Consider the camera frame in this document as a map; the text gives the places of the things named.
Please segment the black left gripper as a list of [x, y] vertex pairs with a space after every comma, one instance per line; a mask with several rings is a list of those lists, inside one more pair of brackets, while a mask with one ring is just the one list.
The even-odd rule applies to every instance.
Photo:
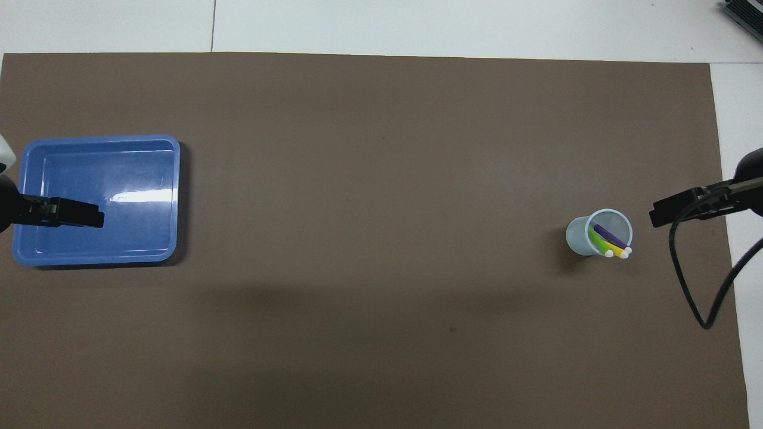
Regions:
[[[55, 206], [54, 216], [50, 211]], [[54, 199], [25, 195], [7, 176], [1, 176], [1, 233], [16, 223], [38, 227], [103, 228], [106, 215], [97, 204], [73, 199]]]

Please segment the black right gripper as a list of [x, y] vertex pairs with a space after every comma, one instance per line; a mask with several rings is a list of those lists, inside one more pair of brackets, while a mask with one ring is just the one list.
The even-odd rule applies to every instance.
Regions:
[[700, 220], [733, 213], [752, 211], [762, 216], [762, 149], [753, 150], [739, 161], [733, 179], [689, 188], [655, 201], [649, 212], [652, 228], [672, 223], [685, 207], [704, 195], [700, 204]]

